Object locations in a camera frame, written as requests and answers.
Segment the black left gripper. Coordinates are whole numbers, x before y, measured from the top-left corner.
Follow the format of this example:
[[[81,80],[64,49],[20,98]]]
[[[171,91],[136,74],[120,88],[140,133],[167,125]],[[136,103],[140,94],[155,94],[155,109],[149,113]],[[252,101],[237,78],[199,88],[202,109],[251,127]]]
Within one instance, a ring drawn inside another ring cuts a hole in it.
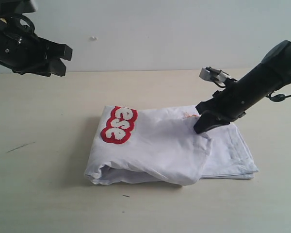
[[[65,76],[61,59],[71,61],[73,49],[41,38],[34,31],[33,22],[22,14],[0,16],[0,65],[18,74]]]

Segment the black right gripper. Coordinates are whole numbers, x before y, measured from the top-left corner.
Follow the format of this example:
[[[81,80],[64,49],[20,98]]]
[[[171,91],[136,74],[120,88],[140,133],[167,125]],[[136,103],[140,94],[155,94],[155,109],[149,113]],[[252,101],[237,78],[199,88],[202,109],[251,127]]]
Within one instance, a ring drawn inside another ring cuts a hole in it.
[[[195,108],[202,114],[194,125],[196,133],[229,125],[243,112],[271,93],[276,87],[274,72],[249,72],[214,99],[201,101]],[[218,116],[205,114],[219,112]]]

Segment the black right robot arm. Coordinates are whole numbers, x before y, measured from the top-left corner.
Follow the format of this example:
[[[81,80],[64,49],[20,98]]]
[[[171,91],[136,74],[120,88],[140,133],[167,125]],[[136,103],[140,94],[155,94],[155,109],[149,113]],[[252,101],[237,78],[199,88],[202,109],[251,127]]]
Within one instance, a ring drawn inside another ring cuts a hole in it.
[[[273,47],[262,61],[241,79],[212,67],[202,68],[199,77],[216,84],[221,90],[195,108],[200,118],[194,125],[196,133],[229,125],[246,114],[246,110],[263,98],[273,102],[287,99],[273,93],[291,84],[291,42],[284,40]]]

